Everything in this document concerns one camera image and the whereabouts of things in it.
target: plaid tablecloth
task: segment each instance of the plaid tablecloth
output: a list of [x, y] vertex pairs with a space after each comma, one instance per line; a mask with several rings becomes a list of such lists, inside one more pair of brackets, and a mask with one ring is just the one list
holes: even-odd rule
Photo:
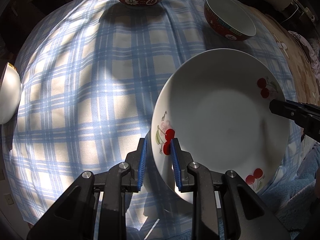
[[[203, 5], [163, 0], [134, 10], [118, 0], [75, 0], [34, 28], [15, 63], [23, 93], [12, 149], [5, 125], [2, 130], [6, 170], [25, 221], [36, 223], [81, 172], [107, 171], [135, 150], [148, 134], [161, 88], [200, 52], [233, 48], [253, 55], [296, 101], [287, 62], [262, 23], [245, 8], [257, 35], [230, 41], [209, 27]], [[290, 129], [271, 187], [290, 180], [301, 162], [300, 129], [294, 123]], [[152, 227], [147, 239], [191, 228], [190, 204], [166, 187], [148, 143], [144, 186], [126, 212], [129, 239], [144, 239]]]

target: plate with cherry design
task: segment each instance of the plate with cherry design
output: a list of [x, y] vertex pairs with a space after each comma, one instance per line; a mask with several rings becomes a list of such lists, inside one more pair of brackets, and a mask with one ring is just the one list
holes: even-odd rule
[[170, 140], [211, 171], [235, 170], [255, 191], [274, 176], [285, 154], [289, 120], [269, 110], [285, 100], [268, 68], [234, 49], [213, 49], [185, 63], [167, 80], [155, 105], [151, 147], [165, 183], [180, 193], [170, 156]]

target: red cherry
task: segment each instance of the red cherry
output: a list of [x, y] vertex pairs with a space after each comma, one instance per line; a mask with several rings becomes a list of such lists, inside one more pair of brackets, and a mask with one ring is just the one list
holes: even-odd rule
[[163, 153], [165, 155], [170, 155], [170, 141], [166, 141], [163, 145]]
[[171, 141], [171, 139], [174, 138], [174, 134], [175, 134], [175, 131], [173, 129], [168, 129], [166, 132], [165, 132], [165, 139], [166, 141]]
[[267, 98], [269, 95], [270, 95], [270, 92], [269, 92], [269, 90], [268, 90], [267, 88], [263, 88], [263, 89], [261, 90], [261, 96], [262, 96], [263, 98]]
[[248, 184], [248, 185], [252, 185], [254, 183], [254, 176], [252, 175], [248, 175], [246, 178], [245, 178], [245, 182]]
[[265, 88], [267, 85], [267, 82], [264, 78], [259, 78], [257, 82], [258, 87]]
[[263, 171], [260, 168], [255, 169], [253, 172], [253, 176], [255, 179], [261, 178], [262, 175], [263, 175]]

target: white strip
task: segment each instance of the white strip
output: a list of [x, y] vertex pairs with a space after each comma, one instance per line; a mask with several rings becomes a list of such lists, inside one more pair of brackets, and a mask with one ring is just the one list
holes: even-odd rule
[[147, 237], [150, 235], [150, 233], [151, 233], [151, 231], [155, 228], [155, 226], [158, 224], [158, 222], [159, 222], [159, 218], [157, 219], [157, 221], [155, 222], [155, 224], [152, 226], [152, 228], [150, 229], [150, 231], [149, 231], [149, 233], [146, 235], [146, 237], [144, 238], [144, 240], [146, 240], [147, 239]]

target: silver screw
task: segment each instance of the silver screw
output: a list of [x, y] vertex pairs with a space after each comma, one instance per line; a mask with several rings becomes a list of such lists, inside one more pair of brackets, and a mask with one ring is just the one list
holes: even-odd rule
[[125, 163], [125, 162], [123, 162], [123, 163], [120, 163], [119, 164], [119, 167], [121, 168], [121, 169], [126, 169], [126, 168], [128, 168], [129, 167], [129, 164], [128, 163]]
[[234, 178], [235, 176], [237, 176], [237, 173], [235, 171], [233, 171], [233, 170], [229, 170], [229, 171], [227, 171], [227, 175], [229, 177]]
[[200, 164], [197, 162], [191, 162], [191, 163], [189, 163], [189, 166], [191, 168], [197, 169], [197, 168], [199, 168]]
[[88, 179], [91, 177], [91, 172], [90, 171], [85, 171], [84, 173], [82, 173], [82, 177], [85, 179]]

